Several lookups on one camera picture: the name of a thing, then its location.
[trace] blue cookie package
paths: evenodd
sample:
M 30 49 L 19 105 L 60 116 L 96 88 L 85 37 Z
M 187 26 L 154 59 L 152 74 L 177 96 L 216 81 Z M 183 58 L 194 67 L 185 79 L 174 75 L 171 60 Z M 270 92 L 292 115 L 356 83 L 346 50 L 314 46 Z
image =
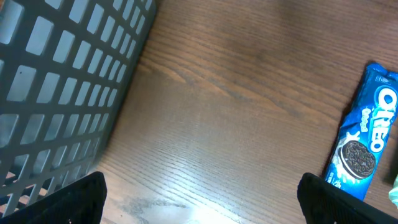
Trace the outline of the blue cookie package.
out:
M 325 180 L 363 200 L 396 119 L 398 73 L 366 67 L 351 111 L 344 118 Z

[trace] snack package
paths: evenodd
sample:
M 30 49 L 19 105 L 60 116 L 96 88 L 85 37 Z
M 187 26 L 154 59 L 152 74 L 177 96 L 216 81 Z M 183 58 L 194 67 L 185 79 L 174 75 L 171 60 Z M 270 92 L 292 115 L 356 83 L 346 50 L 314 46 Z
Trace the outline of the snack package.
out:
M 340 127 L 325 180 L 363 200 L 396 119 L 398 73 L 366 67 L 351 111 Z

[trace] wooden surface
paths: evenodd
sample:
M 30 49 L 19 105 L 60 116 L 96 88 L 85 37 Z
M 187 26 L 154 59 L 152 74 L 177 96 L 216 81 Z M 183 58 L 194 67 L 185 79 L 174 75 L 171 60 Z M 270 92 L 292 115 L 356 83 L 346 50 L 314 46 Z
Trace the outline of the wooden surface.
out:
M 369 60 L 398 70 L 393 0 L 164 0 L 98 170 L 104 223 L 304 223 Z M 365 201 L 398 217 L 398 129 Z

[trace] black object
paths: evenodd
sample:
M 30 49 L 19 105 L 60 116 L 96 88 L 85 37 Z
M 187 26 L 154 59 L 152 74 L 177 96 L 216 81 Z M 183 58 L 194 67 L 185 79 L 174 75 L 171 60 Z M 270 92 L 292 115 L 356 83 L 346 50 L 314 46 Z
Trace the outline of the black object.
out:
M 388 224 L 398 220 L 305 173 L 298 185 L 297 198 L 308 224 Z
M 106 193 L 104 175 L 94 172 L 0 223 L 100 223 Z

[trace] wooden table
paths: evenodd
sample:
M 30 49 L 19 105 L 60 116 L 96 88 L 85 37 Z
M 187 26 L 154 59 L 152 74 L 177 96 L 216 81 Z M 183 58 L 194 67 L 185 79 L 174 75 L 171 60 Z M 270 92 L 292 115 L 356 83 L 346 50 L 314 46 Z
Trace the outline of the wooden table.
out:
M 104 223 L 304 223 L 365 64 L 398 70 L 393 0 L 164 0 L 98 166 Z M 365 202 L 398 217 L 395 125 Z

